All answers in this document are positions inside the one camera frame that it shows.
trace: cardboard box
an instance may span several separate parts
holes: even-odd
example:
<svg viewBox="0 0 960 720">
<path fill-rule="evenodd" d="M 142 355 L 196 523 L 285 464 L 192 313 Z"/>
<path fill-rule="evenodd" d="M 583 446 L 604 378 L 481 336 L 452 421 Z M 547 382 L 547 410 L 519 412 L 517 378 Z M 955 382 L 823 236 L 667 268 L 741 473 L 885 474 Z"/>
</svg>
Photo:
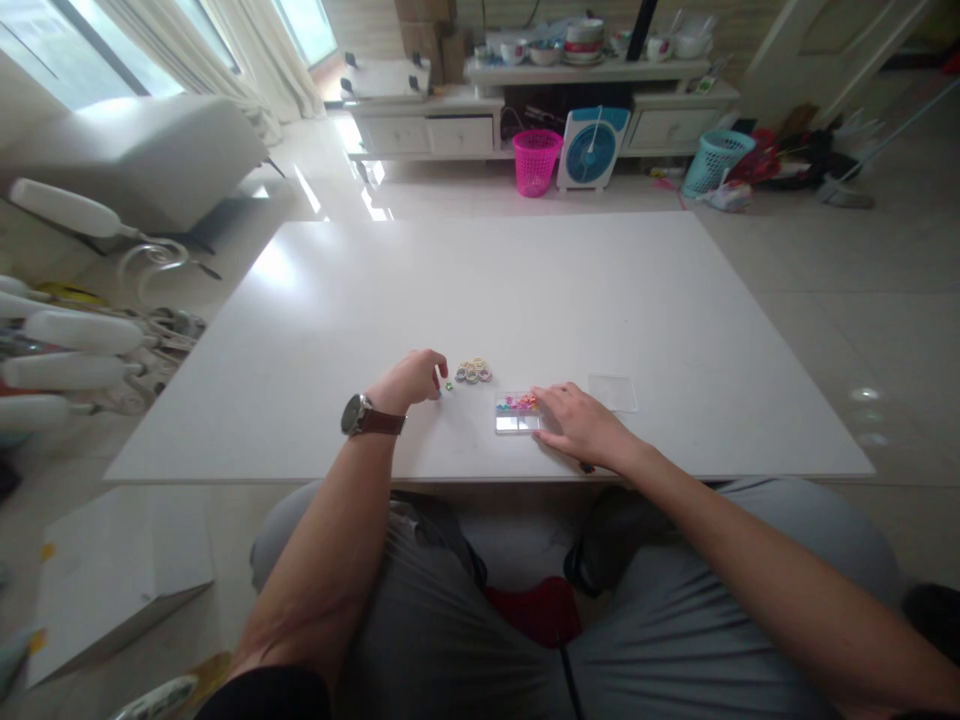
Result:
<svg viewBox="0 0 960 720">
<path fill-rule="evenodd" d="M 453 22 L 457 0 L 393 0 L 400 22 Z"/>
<path fill-rule="evenodd" d="M 443 56 L 440 50 L 445 25 L 441 22 L 400 23 L 400 38 L 407 57 L 420 53 L 430 61 L 430 84 L 443 84 Z"/>
<path fill-rule="evenodd" d="M 457 28 L 444 36 L 441 42 L 443 55 L 443 81 L 462 83 L 463 66 L 467 57 L 473 53 L 473 31 L 470 28 Z"/>
<path fill-rule="evenodd" d="M 196 499 L 119 488 L 47 526 L 27 687 L 106 659 L 213 582 Z"/>
</svg>

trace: clear plastic tray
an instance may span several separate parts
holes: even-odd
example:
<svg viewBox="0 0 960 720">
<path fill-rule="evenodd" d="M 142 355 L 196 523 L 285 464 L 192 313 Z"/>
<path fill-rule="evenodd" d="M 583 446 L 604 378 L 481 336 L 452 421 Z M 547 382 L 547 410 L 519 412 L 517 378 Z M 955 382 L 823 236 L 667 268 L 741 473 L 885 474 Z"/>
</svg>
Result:
<svg viewBox="0 0 960 720">
<path fill-rule="evenodd" d="M 497 393 L 497 435 L 529 434 L 541 427 L 543 414 L 529 390 Z"/>
</svg>

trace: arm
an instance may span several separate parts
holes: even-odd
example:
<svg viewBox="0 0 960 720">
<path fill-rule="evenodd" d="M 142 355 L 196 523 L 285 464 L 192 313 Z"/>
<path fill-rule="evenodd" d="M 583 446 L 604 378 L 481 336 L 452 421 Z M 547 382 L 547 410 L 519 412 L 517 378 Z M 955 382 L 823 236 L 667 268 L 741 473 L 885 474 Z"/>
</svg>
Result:
<svg viewBox="0 0 960 720">
<path fill-rule="evenodd" d="M 405 415 L 440 397 L 447 361 L 411 352 L 365 394 Z M 291 535 L 247 620 L 230 677 L 267 665 L 302 665 L 332 692 L 383 554 L 394 435 L 349 438 Z"/>
<path fill-rule="evenodd" d="M 538 439 L 613 470 L 659 507 L 846 717 L 960 714 L 960 669 L 871 595 L 687 475 L 573 383 L 534 393 L 562 430 Z"/>
</svg>

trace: electric fan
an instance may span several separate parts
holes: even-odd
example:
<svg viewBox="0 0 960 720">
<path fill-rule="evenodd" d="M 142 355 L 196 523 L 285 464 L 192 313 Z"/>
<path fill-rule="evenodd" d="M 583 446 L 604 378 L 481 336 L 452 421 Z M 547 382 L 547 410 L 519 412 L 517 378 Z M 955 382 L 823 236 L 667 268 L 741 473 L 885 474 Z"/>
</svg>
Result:
<svg viewBox="0 0 960 720">
<path fill-rule="evenodd" d="M 629 119 L 629 110 L 603 105 L 571 110 L 563 133 L 557 187 L 606 187 Z"/>
</svg>

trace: gray pants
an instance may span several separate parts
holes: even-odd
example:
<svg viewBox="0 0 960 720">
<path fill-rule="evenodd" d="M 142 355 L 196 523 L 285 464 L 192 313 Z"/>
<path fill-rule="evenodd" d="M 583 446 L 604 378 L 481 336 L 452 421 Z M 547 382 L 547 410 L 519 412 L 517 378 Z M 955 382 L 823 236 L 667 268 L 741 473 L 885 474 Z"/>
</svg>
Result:
<svg viewBox="0 0 960 720">
<path fill-rule="evenodd" d="M 895 606 L 889 546 L 834 493 L 791 478 L 716 489 Z M 297 490 L 267 518 L 251 554 L 258 590 L 316 490 Z M 613 499 L 584 523 L 581 563 L 591 585 L 613 594 L 566 647 L 583 717 L 835 716 L 703 559 L 663 532 L 658 511 L 636 493 Z M 412 494 L 392 503 L 380 577 L 335 694 L 338 716 L 576 717 L 562 653 L 508 625 L 472 574 L 445 504 Z"/>
</svg>

